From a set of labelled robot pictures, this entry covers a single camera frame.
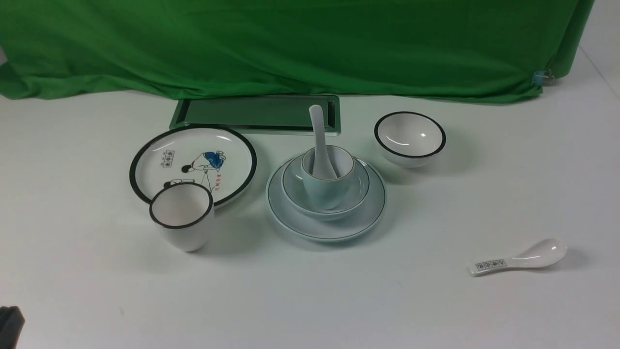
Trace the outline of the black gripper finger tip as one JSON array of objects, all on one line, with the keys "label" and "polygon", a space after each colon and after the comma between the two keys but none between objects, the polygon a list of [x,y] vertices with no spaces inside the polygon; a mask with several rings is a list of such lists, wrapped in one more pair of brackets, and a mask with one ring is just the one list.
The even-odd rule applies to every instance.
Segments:
[{"label": "black gripper finger tip", "polygon": [[0,348],[15,349],[25,324],[18,306],[0,308]]}]

